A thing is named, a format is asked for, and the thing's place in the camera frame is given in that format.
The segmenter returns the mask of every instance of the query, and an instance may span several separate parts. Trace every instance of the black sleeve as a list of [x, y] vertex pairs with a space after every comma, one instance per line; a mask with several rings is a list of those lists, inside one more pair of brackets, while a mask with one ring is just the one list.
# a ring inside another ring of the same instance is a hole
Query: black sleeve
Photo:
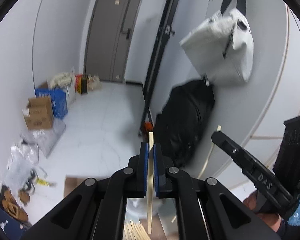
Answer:
[[290, 226], [282, 220], [277, 231], [282, 240], [300, 240], [300, 226]]

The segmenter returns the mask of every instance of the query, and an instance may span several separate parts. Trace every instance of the bundle of chopsticks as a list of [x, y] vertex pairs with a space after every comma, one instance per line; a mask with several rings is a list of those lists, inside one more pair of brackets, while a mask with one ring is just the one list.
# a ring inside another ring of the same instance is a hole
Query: bundle of chopsticks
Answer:
[[132, 220], [124, 224], [122, 240], [151, 240], [141, 223]]

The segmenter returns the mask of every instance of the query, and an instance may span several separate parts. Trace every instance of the gray door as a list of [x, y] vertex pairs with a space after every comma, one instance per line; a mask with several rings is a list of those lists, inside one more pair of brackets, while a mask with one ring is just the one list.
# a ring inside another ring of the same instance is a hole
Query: gray door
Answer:
[[86, 75], [122, 82], [140, 0], [97, 0], [86, 50]]

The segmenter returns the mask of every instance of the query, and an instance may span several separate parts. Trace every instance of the human hand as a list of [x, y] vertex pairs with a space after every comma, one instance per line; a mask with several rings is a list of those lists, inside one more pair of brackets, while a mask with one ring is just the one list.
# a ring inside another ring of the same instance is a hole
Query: human hand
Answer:
[[[257, 191], [252, 192], [248, 198], [243, 201], [243, 204], [249, 209], [253, 210], [257, 205]], [[279, 214], [256, 214], [263, 222], [265, 222], [274, 232], [277, 232], [280, 223], [281, 217]]]

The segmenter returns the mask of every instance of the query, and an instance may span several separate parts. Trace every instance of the brown slipper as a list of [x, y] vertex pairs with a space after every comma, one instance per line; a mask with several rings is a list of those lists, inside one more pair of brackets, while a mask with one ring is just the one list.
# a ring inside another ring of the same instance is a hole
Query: brown slipper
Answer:
[[15, 205], [9, 201], [2, 200], [2, 206], [4, 210], [13, 218], [21, 221], [21, 222], [27, 222], [28, 221], [28, 215], [27, 213], [21, 209], [18, 205]]
[[[4, 198], [6, 201], [16, 204], [15, 198], [12, 196], [10, 189], [7, 189], [4, 193]], [[30, 195], [23, 189], [18, 192], [19, 198], [23, 204], [27, 204], [30, 201]]]

